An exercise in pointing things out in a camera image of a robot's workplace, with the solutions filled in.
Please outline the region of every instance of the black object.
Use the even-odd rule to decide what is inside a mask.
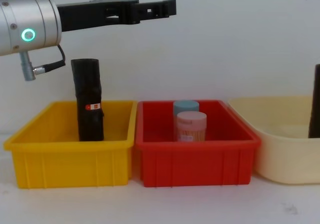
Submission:
[[[309,138],[320,138],[320,64],[315,66]]]
[[[62,31],[114,24],[137,24],[141,20],[176,15],[176,0],[139,3],[139,0],[93,0],[58,5]]]
[[[71,60],[77,103],[80,141],[104,139],[104,113],[101,107],[99,60]]]

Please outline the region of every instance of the blue-lidded jar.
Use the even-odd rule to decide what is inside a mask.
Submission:
[[[199,103],[194,100],[179,100],[173,103],[173,138],[177,140],[177,115],[186,111],[199,112]]]

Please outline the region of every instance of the pink-lidded jar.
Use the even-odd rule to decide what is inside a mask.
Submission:
[[[178,113],[176,117],[177,140],[199,142],[206,140],[207,115],[197,111]]]

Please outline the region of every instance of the cable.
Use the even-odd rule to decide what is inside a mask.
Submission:
[[[61,68],[66,65],[65,64],[66,63],[65,53],[59,44],[57,46],[58,46],[58,49],[60,50],[60,53],[62,55],[62,60],[60,60],[58,62],[44,64],[44,65],[35,67],[33,69],[35,74],[48,73],[54,69]]]

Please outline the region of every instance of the plastic container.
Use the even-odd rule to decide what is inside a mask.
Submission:
[[[284,184],[320,183],[320,139],[308,139],[311,97],[252,97],[229,101],[262,139],[254,169]]]
[[[206,140],[207,115],[205,113],[195,111],[178,113],[176,126],[178,141]]]
[[[173,101],[139,103],[136,147],[145,187],[250,182],[259,138],[222,102],[199,104],[207,114],[206,141],[174,142]]]
[[[103,101],[104,141],[79,142],[76,102],[56,102],[8,139],[20,188],[126,185],[137,103]]]

